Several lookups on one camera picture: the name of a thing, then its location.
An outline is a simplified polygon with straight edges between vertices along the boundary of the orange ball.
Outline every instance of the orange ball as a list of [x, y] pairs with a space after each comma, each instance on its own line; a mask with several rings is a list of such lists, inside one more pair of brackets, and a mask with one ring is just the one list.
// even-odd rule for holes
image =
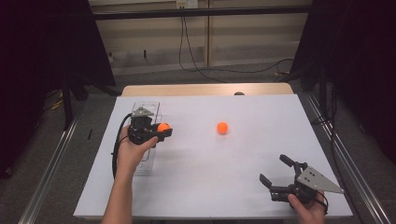
[[163, 132], [163, 131], [166, 131], [166, 130], [168, 130], [170, 128], [171, 128], [171, 126], [169, 126], [169, 124], [161, 123], [160, 125], [158, 125], [157, 131], [158, 132]]
[[218, 123], [218, 132], [220, 134], [226, 134], [228, 130], [228, 125], [226, 122], [222, 121], [220, 123]]

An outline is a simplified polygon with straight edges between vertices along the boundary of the human arm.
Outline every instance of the human arm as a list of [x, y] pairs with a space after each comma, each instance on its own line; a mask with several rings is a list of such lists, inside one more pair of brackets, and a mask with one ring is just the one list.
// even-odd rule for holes
[[[300, 224], [324, 224], [324, 207], [317, 202], [311, 202], [307, 205], [300, 203], [293, 194], [288, 196], [290, 204], [298, 214]], [[323, 191], [317, 193], [317, 199], [323, 202]]]
[[158, 141], [158, 137], [152, 137], [138, 146], [132, 143], [126, 137], [127, 135], [128, 127], [122, 128], [117, 162], [118, 168], [102, 219], [103, 224], [132, 223], [132, 180], [134, 172], [145, 152], [154, 147]]

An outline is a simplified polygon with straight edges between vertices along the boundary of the wall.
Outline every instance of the wall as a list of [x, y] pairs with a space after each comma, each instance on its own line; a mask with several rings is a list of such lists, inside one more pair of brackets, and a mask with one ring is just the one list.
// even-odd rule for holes
[[[113, 0], [111, 3], [126, 3]], [[176, 1], [129, 1], [106, 5], [91, 0], [92, 11], [174, 9]], [[310, 0], [199, 0], [203, 7], [305, 6]], [[248, 15], [186, 18], [194, 60], [200, 66], [272, 63], [294, 57], [306, 14]], [[98, 21], [107, 52], [114, 56], [115, 75], [178, 69], [181, 18]], [[193, 67], [184, 37], [181, 61]]]

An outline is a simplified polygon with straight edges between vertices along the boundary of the white table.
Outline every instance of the white table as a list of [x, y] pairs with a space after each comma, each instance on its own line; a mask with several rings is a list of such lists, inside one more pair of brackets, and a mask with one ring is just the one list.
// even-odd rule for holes
[[[150, 219], [288, 218], [259, 181], [293, 182], [285, 154], [337, 183], [297, 95], [119, 97], [74, 216], [101, 218], [113, 183], [111, 155], [122, 118], [134, 102], [159, 101], [173, 135], [158, 144], [149, 176], [134, 177], [134, 217]], [[216, 125], [227, 121], [229, 132]], [[327, 217], [352, 216], [344, 195], [326, 193]]]

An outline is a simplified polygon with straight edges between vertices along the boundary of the power outlet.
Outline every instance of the power outlet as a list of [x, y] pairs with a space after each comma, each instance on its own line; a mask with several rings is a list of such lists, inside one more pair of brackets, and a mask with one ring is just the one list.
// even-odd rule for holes
[[198, 0], [187, 0], [187, 8], [198, 8]]
[[187, 0], [176, 0], [176, 8], [187, 8]]

